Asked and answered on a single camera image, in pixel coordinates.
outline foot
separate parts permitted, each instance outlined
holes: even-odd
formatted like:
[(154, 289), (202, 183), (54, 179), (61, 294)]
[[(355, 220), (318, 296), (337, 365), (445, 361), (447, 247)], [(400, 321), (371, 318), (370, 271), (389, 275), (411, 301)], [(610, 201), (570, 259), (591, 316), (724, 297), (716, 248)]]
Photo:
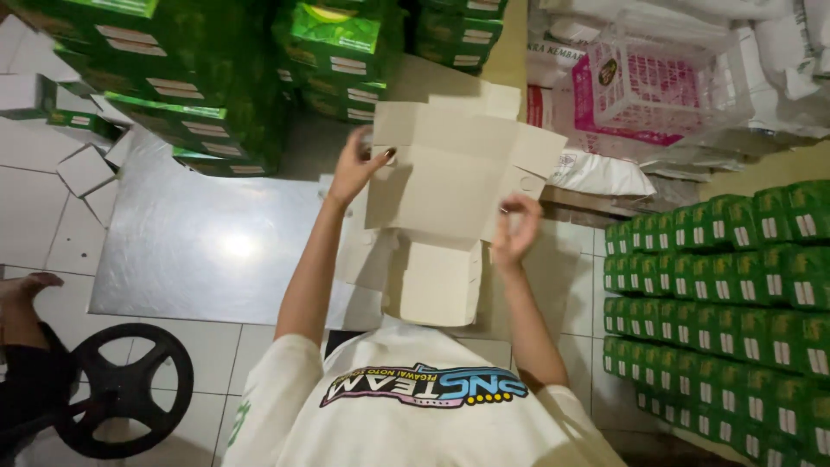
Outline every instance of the foot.
[(52, 286), (63, 286), (63, 279), (52, 273), (31, 273), (24, 278), (6, 279), (0, 281), (0, 299), (15, 292), (34, 297), (44, 288)]

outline yellow wall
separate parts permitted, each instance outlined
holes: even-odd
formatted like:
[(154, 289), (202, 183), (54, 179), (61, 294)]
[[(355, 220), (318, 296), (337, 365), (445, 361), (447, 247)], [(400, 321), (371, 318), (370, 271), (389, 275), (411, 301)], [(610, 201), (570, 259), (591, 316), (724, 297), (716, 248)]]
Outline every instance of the yellow wall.
[(759, 189), (816, 179), (830, 179), (830, 141), (765, 156), (744, 172), (715, 174), (710, 183), (698, 184), (698, 193), (701, 201), (719, 194), (752, 196)]

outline stainless steel table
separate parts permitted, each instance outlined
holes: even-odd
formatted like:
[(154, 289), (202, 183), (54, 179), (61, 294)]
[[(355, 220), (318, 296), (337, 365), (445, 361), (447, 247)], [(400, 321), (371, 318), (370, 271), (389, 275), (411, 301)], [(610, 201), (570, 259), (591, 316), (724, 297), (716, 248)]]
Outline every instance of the stainless steel table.
[[(334, 171), (351, 129), (298, 119), (280, 179), (196, 174), (138, 128), (90, 313), (274, 324), (321, 205), (319, 177)], [(326, 326), (374, 329), (380, 302), (379, 292), (335, 281)]]

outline stack of boxes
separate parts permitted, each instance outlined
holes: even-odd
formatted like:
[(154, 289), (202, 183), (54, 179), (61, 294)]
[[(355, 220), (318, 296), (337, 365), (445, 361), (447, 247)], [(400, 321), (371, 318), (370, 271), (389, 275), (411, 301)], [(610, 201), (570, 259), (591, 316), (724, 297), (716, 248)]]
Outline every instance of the stack of boxes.
[(606, 371), (757, 465), (830, 465), (829, 205), (816, 180), (609, 226)]
[(458, 71), (481, 72), (498, 42), (507, 0), (421, 0), (414, 51)]
[(403, 54), (403, 18), (384, 0), (284, 3), (271, 28), (280, 78), (310, 109), (371, 125)]
[(250, 176), (227, 170), (239, 161), (259, 165), (266, 174), (276, 170), (290, 104), (267, 44), (270, 2), (9, 5), (54, 37), (55, 54), (98, 92), (107, 91), (118, 110), (177, 147), (220, 160), (215, 165), (222, 168), (204, 170), (206, 175)]

